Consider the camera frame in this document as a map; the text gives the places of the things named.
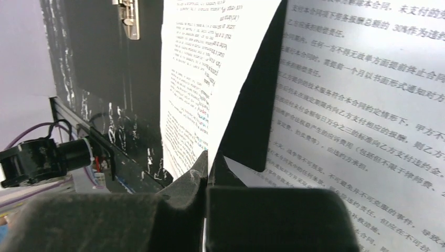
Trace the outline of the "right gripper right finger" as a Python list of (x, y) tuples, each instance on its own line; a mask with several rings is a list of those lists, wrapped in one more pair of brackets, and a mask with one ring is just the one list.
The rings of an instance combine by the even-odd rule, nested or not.
[(246, 187), (221, 153), (208, 177), (205, 238), (207, 251), (359, 251), (336, 193)]

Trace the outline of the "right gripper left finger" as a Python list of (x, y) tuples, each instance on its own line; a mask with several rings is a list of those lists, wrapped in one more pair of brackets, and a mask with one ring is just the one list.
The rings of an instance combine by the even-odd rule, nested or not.
[(1, 251), (201, 251), (207, 168), (204, 151), (158, 193), (35, 197)]

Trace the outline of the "printed paper sheet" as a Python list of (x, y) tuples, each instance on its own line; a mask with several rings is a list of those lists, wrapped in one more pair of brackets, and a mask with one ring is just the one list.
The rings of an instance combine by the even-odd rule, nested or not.
[(361, 251), (444, 251), (444, 1), (289, 1), (265, 170), (345, 202)]
[(279, 1), (165, 1), (161, 31), (163, 167), (174, 180), (216, 157)]

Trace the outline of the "white A4 file folder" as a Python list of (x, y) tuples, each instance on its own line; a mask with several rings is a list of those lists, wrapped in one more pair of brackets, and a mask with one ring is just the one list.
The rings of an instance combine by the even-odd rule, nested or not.
[[(163, 1), (140, 1), (141, 39), (129, 40), (111, 1), (65, 1), (75, 80), (73, 110), (125, 155), (116, 177), (136, 191), (172, 177), (160, 130)], [(220, 150), (255, 171), (266, 164), (286, 1), (282, 1), (240, 91)]]

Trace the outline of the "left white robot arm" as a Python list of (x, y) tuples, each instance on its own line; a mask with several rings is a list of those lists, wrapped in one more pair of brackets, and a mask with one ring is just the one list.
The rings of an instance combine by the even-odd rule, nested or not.
[(23, 187), (64, 177), (94, 161), (93, 148), (85, 138), (61, 144), (50, 138), (25, 141), (1, 152), (5, 176), (1, 187)]

